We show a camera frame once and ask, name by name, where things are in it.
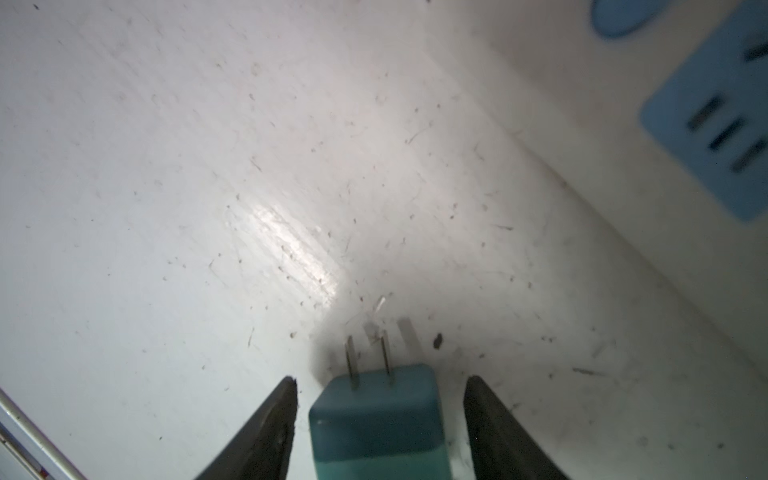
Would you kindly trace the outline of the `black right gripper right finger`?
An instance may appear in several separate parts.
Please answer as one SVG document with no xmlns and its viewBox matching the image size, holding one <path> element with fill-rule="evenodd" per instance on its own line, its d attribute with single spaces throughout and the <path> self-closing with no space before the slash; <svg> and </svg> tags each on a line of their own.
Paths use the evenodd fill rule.
<svg viewBox="0 0 768 480">
<path fill-rule="evenodd" d="M 478 480 L 568 479 L 481 377 L 468 378 L 463 407 Z"/>
</svg>

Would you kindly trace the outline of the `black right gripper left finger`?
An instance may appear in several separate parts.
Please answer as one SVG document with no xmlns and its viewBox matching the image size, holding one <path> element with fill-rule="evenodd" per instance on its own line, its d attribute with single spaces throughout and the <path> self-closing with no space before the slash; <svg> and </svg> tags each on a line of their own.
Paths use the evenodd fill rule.
<svg viewBox="0 0 768 480">
<path fill-rule="evenodd" d="M 284 480 L 297 411 L 297 383 L 286 376 L 197 479 Z"/>
</svg>

